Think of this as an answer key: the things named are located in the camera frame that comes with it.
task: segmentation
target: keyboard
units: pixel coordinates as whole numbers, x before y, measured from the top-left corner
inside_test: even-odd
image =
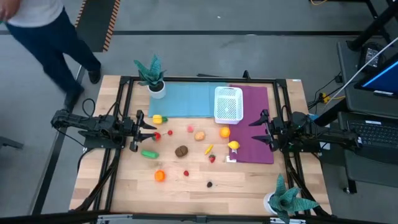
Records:
[[[348,128],[355,131],[363,147],[398,149],[398,125],[382,121],[347,120]]]

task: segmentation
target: wooden table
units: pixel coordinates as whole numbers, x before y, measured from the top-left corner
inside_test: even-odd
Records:
[[[95,115],[105,114],[115,102],[120,76],[105,76],[99,91]],[[271,84],[255,83],[251,86],[267,87],[271,118],[277,115],[274,91]],[[308,113],[300,80],[287,80],[292,111]],[[282,90],[280,101],[284,105]],[[137,110],[145,115],[149,109],[149,92],[146,86],[134,83],[129,115],[135,118]],[[153,125],[152,119],[145,122]],[[196,142],[187,126],[206,132],[205,140]],[[263,206],[266,193],[275,190],[277,176],[285,176],[282,153],[274,152],[274,164],[226,163],[228,139],[222,139],[219,130],[224,125],[216,124],[213,118],[170,118],[169,122],[156,125],[158,132],[173,130],[173,135],[163,135],[159,142],[147,139],[139,145],[142,149],[157,151],[156,160],[146,159],[139,152],[132,152],[128,145],[122,151],[114,188],[112,212],[123,213],[168,213],[209,215],[270,215]],[[214,144],[216,161],[211,164],[204,151]],[[186,145],[189,153],[177,158],[174,150]],[[87,154],[80,166],[70,208],[76,208],[98,182],[104,149]],[[330,213],[330,205],[319,161],[310,153],[301,154],[307,188],[323,209]],[[163,169],[165,182],[154,180],[154,172]],[[189,177],[183,172],[189,171]],[[211,188],[206,187],[212,181]],[[107,186],[103,192],[100,208],[104,207]]]

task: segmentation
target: yellow black warning tape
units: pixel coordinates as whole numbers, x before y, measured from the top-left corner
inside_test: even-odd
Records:
[[[87,0],[83,0],[83,3],[81,4],[79,14],[77,15],[77,18],[76,18],[75,27],[77,27],[77,25],[79,24],[81,14],[83,13],[83,9],[85,8],[85,5],[86,5],[86,1]]]
[[[107,52],[109,49],[109,45],[111,44],[114,25],[116,23],[116,18],[118,17],[119,7],[120,7],[120,0],[115,0],[114,5],[113,5],[111,20],[109,22],[108,31],[106,32],[103,52]]]

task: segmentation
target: purple cloth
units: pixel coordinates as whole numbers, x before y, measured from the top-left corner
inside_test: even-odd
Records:
[[[260,118],[263,109],[269,109],[267,88],[240,85],[231,85],[231,87],[238,87],[243,91],[243,119],[238,124],[229,126],[231,130],[229,141],[237,141],[241,145],[237,150],[238,153],[229,150],[230,158],[236,159],[237,162],[273,164],[274,155],[269,146],[251,138],[265,135],[265,124],[249,127],[250,123]]]

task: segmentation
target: person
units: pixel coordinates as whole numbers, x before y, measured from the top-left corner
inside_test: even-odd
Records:
[[[90,82],[101,80],[101,63],[77,36],[61,0],[0,0],[0,21],[66,93],[66,109],[74,107],[84,88],[74,79],[63,54],[88,70]]]

